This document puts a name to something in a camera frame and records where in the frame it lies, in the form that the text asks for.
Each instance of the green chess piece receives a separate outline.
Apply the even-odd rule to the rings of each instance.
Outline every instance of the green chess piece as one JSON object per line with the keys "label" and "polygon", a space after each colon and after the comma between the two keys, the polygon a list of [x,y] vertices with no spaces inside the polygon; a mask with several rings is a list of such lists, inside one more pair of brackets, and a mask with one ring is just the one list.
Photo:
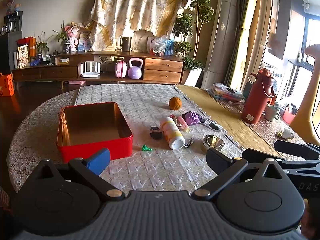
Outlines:
{"label": "green chess piece", "polygon": [[142,151],[148,151],[148,152],[151,152],[152,149],[149,148],[148,146],[146,146],[145,144],[142,146]]}

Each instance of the white lid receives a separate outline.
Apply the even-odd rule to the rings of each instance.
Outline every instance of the white lid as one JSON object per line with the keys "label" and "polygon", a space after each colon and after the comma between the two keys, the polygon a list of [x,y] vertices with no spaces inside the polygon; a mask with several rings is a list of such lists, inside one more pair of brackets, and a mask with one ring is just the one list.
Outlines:
{"label": "white lid", "polygon": [[177,139],[172,139],[169,142],[169,146],[172,150],[179,150],[181,149],[185,144],[184,138],[177,138]]}

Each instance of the gray curtain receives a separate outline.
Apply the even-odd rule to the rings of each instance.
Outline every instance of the gray curtain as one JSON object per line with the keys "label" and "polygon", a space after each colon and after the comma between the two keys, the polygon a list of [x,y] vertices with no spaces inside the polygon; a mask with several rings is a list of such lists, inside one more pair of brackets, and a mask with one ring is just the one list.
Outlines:
{"label": "gray curtain", "polygon": [[232,52],[232,57],[231,57],[231,61],[230,61],[229,67],[228,67],[226,77],[224,79],[224,84],[226,86],[230,86],[233,71],[235,69],[236,56],[238,54],[239,42],[240,42],[240,37],[241,37],[241,26],[244,23],[244,18],[245,18],[246,9],[248,6],[248,1],[249,0],[239,0],[239,2],[238,2],[238,12],[239,12],[238,19],[240,19],[240,20],[238,21],[238,25],[237,25],[235,47]]}

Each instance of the tv stand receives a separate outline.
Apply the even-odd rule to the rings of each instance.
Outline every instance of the tv stand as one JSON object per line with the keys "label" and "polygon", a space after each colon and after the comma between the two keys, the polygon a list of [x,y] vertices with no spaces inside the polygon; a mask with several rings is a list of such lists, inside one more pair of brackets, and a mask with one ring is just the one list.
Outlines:
{"label": "tv stand", "polygon": [[[99,77],[83,78],[81,76],[81,63],[85,61],[100,61],[99,57],[124,57],[128,63],[132,57],[141,58],[142,77],[131,79],[129,77],[117,78],[114,71],[100,73]],[[115,83],[150,83],[150,84],[180,84],[185,62],[176,56],[162,57],[154,56],[142,52],[122,52],[122,51],[76,51],[71,53],[59,54],[57,59],[69,58],[69,63],[65,65],[38,65],[26,66],[12,70],[14,82],[24,81],[64,81],[86,80],[86,81],[105,81]]]}

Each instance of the white router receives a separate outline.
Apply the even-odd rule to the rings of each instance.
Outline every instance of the white router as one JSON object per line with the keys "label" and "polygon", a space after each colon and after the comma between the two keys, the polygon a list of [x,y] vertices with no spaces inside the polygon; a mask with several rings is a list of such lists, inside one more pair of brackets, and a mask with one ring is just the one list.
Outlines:
{"label": "white router", "polygon": [[92,72],[92,61],[90,61],[90,72],[87,72],[87,62],[85,62],[84,64],[81,63],[81,76],[84,78],[100,76],[100,62],[95,62],[95,72]]}

